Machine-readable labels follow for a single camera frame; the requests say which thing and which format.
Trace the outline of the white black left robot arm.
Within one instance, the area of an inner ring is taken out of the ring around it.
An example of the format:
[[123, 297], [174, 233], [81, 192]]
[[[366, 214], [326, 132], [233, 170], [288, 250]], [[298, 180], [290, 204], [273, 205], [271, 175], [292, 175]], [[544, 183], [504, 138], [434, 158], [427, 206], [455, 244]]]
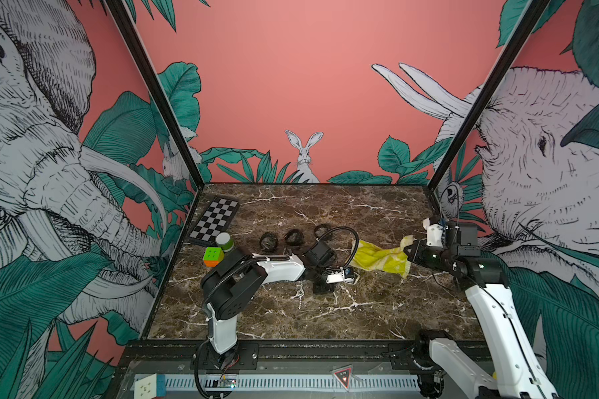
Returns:
[[206, 314], [208, 339], [216, 354], [237, 344], [237, 319], [261, 286], [309, 279], [318, 294], [327, 294], [339, 283], [352, 283], [350, 267], [333, 266], [336, 253], [318, 242], [302, 254], [249, 254], [234, 248], [201, 281], [201, 310]]

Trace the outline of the yellow green patterned towel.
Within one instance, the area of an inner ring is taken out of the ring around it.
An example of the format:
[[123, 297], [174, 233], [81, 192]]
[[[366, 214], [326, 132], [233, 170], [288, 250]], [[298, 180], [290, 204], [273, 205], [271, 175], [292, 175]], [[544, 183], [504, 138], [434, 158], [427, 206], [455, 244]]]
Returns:
[[400, 245], [393, 249], [381, 249], [379, 246], [359, 241], [357, 250], [350, 265], [366, 271], [383, 271], [396, 274], [402, 279], [409, 275], [411, 262], [404, 249], [414, 242], [414, 236], [407, 235], [401, 239]]

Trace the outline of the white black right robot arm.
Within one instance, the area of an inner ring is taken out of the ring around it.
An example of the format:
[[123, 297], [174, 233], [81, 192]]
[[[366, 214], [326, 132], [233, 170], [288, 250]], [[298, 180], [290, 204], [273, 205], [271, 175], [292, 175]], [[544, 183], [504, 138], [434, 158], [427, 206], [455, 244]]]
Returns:
[[423, 330], [411, 349], [428, 398], [439, 397], [443, 377], [450, 377], [469, 398], [556, 398], [557, 389], [537, 360], [519, 321], [502, 264], [482, 256], [477, 228], [433, 217], [425, 219], [425, 239], [404, 248], [408, 260], [453, 276], [478, 318], [494, 365], [494, 374], [479, 367], [440, 330]]

